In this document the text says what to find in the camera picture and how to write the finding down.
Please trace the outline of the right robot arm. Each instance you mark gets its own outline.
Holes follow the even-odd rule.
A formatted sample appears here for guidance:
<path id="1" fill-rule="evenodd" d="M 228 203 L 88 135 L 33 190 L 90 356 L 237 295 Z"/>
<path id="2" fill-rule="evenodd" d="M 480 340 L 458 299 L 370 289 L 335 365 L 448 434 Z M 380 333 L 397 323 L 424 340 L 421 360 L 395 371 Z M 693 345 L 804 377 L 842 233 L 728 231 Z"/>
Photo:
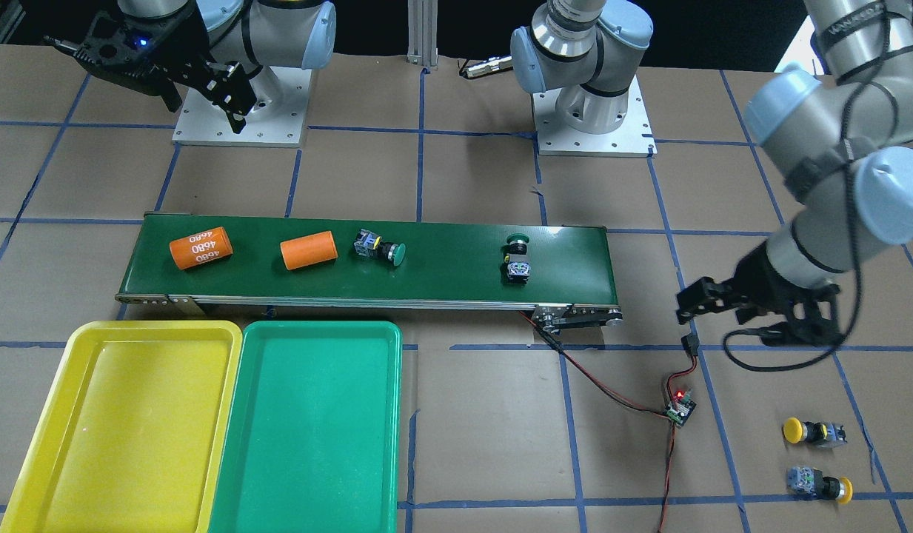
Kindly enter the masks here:
<path id="1" fill-rule="evenodd" d="M 297 143 L 307 81 L 335 45 L 329 1 L 24 1 L 44 43 L 90 75 L 163 101 L 189 115 L 199 95 L 215 122 L 213 141 L 272 141 L 271 122 L 289 121 L 280 141 Z"/>

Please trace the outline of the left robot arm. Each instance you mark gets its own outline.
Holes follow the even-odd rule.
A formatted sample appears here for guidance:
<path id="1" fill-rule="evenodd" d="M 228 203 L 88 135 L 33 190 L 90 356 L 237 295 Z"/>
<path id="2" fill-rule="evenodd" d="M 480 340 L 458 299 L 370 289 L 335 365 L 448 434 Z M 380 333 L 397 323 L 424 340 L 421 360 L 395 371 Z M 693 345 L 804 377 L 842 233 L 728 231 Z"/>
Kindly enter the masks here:
<path id="1" fill-rule="evenodd" d="M 913 4 L 808 1 L 833 85 L 804 70 L 767 82 L 745 106 L 751 137 L 802 203 L 794 219 L 738 262 L 723 282 L 680 291 L 680 324 L 734 310 L 765 344 L 838 345 L 836 279 L 913 239 Z M 511 37 L 515 77 L 530 94 L 558 89 L 565 124 L 586 134 L 618 128 L 652 20 L 628 1 L 547 1 Z"/>

